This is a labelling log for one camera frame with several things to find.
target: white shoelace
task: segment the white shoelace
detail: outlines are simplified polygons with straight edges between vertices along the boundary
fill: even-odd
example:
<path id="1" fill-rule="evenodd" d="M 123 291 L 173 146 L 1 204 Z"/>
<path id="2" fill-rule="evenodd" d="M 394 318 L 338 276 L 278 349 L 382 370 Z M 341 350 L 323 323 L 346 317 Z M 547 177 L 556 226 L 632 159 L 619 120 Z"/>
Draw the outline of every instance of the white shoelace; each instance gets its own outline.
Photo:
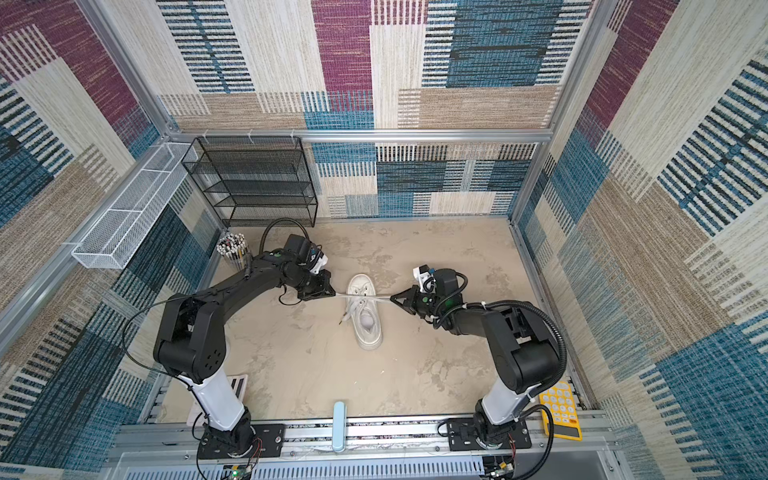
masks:
<path id="1" fill-rule="evenodd" d="M 366 284 L 361 290 L 357 290 L 355 293 L 352 293 L 352 294 L 350 293 L 336 294 L 336 296 L 353 299 L 353 301 L 349 303 L 349 307 L 347 307 L 346 312 L 344 312 L 344 316 L 341 317 L 341 322 L 345 322 L 351 319 L 357 313 L 357 311 L 360 310 L 362 306 L 366 304 L 366 301 L 389 302 L 388 296 L 373 296 L 373 295 L 369 296 L 369 295 L 366 295 L 367 292 L 368 292 L 368 284 Z"/>

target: black mounting plate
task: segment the black mounting plate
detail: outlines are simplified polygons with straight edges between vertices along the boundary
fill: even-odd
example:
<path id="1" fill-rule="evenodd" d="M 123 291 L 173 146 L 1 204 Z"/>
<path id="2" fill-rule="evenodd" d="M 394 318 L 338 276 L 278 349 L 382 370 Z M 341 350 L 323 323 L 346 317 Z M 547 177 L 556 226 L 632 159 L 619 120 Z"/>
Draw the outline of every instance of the black mounting plate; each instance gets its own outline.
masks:
<path id="1" fill-rule="evenodd" d="M 451 452 L 466 452 L 467 450 L 485 450 L 478 443 L 478 435 L 475 430 L 475 421 L 472 418 L 448 419 L 445 426 L 448 428 L 448 445 Z M 528 434 L 528 426 L 525 420 L 520 420 L 516 428 L 510 430 L 509 434 L 515 441 L 516 449 L 531 448 L 531 436 Z M 511 449 L 509 440 L 502 443 L 500 449 Z"/>
<path id="2" fill-rule="evenodd" d="M 283 423 L 270 423 L 251 425 L 251 428 L 255 432 L 256 437 L 261 439 L 261 458 L 279 457 L 283 451 L 283 438 L 286 426 Z M 245 454 L 243 459 L 247 460 L 251 453 L 253 451 Z M 215 441 L 207 442 L 205 445 L 200 442 L 197 446 L 197 457 L 200 460 L 218 460 L 221 458 L 234 460 L 223 449 L 220 449 Z"/>

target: patterned carpet wall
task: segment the patterned carpet wall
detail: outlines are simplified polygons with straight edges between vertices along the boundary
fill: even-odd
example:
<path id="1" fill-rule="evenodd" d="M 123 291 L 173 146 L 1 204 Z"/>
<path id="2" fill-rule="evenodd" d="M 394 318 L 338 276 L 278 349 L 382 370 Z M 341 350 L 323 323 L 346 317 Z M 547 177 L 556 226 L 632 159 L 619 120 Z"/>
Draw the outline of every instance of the patterned carpet wall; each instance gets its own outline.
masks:
<path id="1" fill-rule="evenodd" d="M 520 222 L 636 478 L 768 478 L 768 2 L 621 0 Z"/>
<path id="2" fill-rule="evenodd" d="M 158 135 L 74 1 L 0 12 L 1 310 Z"/>
<path id="3" fill-rule="evenodd" d="M 100 0 L 182 130 L 538 128 L 591 0 Z"/>
<path id="4" fill-rule="evenodd" d="M 123 356 L 121 328 L 139 309 L 197 289 L 219 237 L 204 202 L 185 180 L 124 270 L 77 266 L 2 357 L 0 477 L 97 476 L 156 375 Z M 129 351 L 148 365 L 161 315 L 154 307 L 127 330 Z"/>
<path id="5" fill-rule="evenodd" d="M 0 310 L 158 138 L 73 1 L 0 0 Z M 0 478 L 95 478 L 154 377 L 119 350 L 195 290 L 218 238 L 182 184 L 123 271 L 77 266 L 0 359 Z M 132 325 L 151 363 L 160 310 Z"/>
<path id="6" fill-rule="evenodd" d="M 320 218 L 507 215 L 536 144 L 304 144 Z"/>

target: marble-pattern floor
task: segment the marble-pattern floor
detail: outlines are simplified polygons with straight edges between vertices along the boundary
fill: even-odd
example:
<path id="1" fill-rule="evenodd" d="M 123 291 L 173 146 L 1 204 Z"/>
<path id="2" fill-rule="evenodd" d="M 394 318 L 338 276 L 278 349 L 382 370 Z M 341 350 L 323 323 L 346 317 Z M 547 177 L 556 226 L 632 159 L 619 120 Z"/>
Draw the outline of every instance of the marble-pattern floor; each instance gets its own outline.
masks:
<path id="1" fill-rule="evenodd" d="M 254 250 L 261 228 L 238 228 Z M 296 228 L 277 227 L 266 248 L 282 246 Z M 469 278 L 465 301 L 528 300 L 536 303 L 506 220 L 318 223 L 309 229 L 329 256 L 331 283 L 346 292 L 349 280 L 367 273 L 378 295 L 405 290 L 412 270 L 427 263 Z M 220 262 L 214 282 L 234 273 Z M 277 301 L 282 289 L 259 296 L 226 324 L 227 375 L 248 374 L 245 404 L 254 419 L 329 417 L 343 400 L 349 416 L 471 412 L 495 381 L 485 339 L 434 330 L 417 316 L 379 303 L 383 344 L 357 346 L 351 323 L 339 325 L 346 301 L 312 300 L 297 306 Z M 295 300 L 289 292 L 283 300 Z M 173 382 L 161 422 L 185 422 L 191 396 Z"/>

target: robotic arm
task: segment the robotic arm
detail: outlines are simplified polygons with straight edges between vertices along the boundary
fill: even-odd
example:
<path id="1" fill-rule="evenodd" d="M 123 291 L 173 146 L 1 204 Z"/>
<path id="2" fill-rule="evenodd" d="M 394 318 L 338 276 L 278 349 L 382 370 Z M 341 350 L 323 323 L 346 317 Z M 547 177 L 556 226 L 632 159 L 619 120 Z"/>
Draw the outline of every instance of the robotic arm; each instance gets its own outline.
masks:
<path id="1" fill-rule="evenodd" d="M 457 275 L 464 280 L 461 286 Z M 497 449 L 525 429 L 525 406 L 565 373 L 564 341 L 549 317 L 528 302 L 464 303 L 468 279 L 454 270 L 424 265 L 414 269 L 414 277 L 419 284 L 392 295 L 391 301 L 435 329 L 488 340 L 498 378 L 478 401 L 473 425 L 464 425 L 462 436 L 474 436 L 482 448 Z"/>
<path id="2" fill-rule="evenodd" d="M 335 296 L 330 272 L 321 270 L 326 263 L 317 245 L 306 237 L 290 235 L 285 247 L 256 257 L 249 255 L 246 268 L 221 283 L 193 296 L 177 294 L 167 301 L 154 359 L 188 385 L 206 414 L 198 458 L 247 456 L 257 437 L 248 409 L 235 396 L 221 369 L 227 353 L 224 324 L 237 310 L 272 288 L 291 286 L 300 300 Z M 393 295 L 391 301 L 421 316 L 435 329 L 486 338 L 498 373 L 491 392 L 478 400 L 473 419 L 448 423 L 450 436 L 461 440 L 452 439 L 451 448 L 498 449 L 508 445 L 510 438 L 518 439 L 518 448 L 525 448 L 524 444 L 530 447 L 525 416 L 531 410 L 523 409 L 565 371 L 565 346 L 556 326 L 530 303 L 464 303 L 462 291 L 468 279 L 454 270 L 434 270 L 425 265 L 415 269 L 414 276 L 419 284 Z M 457 277 L 464 280 L 461 286 Z M 546 460 L 549 446 L 540 463 Z"/>
<path id="3" fill-rule="evenodd" d="M 300 300 L 334 296 L 325 254 L 305 237 L 290 235 L 284 248 L 247 258 L 246 267 L 193 296 L 174 295 L 165 306 L 154 359 L 189 385 L 208 423 L 201 447 L 232 458 L 253 448 L 250 413 L 230 388 L 221 365 L 227 354 L 224 324 L 272 288 L 291 286 Z"/>

